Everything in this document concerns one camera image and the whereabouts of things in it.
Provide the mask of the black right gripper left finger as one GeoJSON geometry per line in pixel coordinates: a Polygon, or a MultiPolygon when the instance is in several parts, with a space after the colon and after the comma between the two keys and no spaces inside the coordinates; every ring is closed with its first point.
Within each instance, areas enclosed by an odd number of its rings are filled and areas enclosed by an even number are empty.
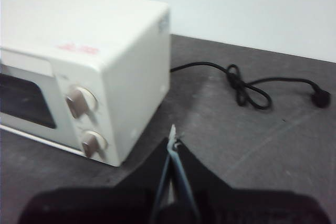
{"type": "Polygon", "coordinates": [[[113,187],[68,187],[44,191],[25,206],[20,223],[148,223],[160,207],[170,173],[168,137],[136,170],[113,187]]]}

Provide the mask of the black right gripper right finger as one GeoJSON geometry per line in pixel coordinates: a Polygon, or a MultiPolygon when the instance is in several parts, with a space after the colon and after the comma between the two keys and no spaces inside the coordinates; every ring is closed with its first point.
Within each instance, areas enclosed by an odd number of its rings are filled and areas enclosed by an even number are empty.
{"type": "Polygon", "coordinates": [[[187,202],[201,223],[330,223],[313,197],[288,190],[242,189],[211,172],[180,141],[170,139],[170,155],[187,202]]]}

